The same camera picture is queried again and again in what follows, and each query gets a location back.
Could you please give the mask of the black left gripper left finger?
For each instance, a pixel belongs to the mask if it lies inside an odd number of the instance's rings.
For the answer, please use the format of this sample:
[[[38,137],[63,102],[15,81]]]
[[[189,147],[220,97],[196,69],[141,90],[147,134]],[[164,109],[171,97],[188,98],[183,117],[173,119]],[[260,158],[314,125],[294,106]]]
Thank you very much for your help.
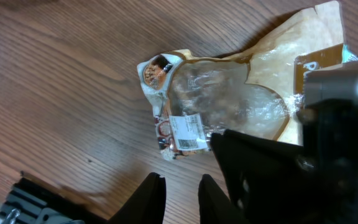
[[[165,178],[151,172],[108,224],[162,224],[166,194]]]

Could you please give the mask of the brown snack pouch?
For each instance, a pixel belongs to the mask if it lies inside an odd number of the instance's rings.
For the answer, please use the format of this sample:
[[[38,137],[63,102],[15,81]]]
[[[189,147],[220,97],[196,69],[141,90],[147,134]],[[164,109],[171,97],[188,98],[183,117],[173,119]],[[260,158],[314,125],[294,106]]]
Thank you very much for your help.
[[[341,7],[329,1],[297,12],[238,54],[195,57],[183,49],[138,64],[162,157],[208,152],[211,136],[227,129],[299,144],[303,77],[342,63],[343,49]]]

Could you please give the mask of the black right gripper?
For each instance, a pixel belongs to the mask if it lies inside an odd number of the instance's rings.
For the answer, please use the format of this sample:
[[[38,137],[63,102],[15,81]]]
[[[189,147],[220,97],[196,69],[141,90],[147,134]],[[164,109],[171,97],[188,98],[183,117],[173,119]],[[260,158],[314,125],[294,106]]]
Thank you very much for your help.
[[[298,119],[324,189],[323,222],[358,223],[358,61],[307,74]],[[301,146],[227,130],[212,134],[210,147],[248,222],[301,221],[309,209]]]

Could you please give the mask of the teal white wipes packet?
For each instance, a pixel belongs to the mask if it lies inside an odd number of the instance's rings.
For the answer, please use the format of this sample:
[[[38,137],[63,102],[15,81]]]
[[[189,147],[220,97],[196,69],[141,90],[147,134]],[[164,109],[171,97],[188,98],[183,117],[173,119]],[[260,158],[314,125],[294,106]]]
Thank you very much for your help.
[[[348,45],[343,45],[342,48],[342,63],[347,63],[351,61],[358,61],[358,56],[353,54],[349,48]]]

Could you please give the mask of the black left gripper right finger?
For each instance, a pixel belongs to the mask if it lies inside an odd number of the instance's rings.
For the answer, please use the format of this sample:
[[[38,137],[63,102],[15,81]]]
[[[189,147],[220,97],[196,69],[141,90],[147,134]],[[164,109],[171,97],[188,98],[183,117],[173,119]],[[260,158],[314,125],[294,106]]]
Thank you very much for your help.
[[[241,223],[241,216],[220,186],[209,174],[203,174],[198,187],[201,224]]]

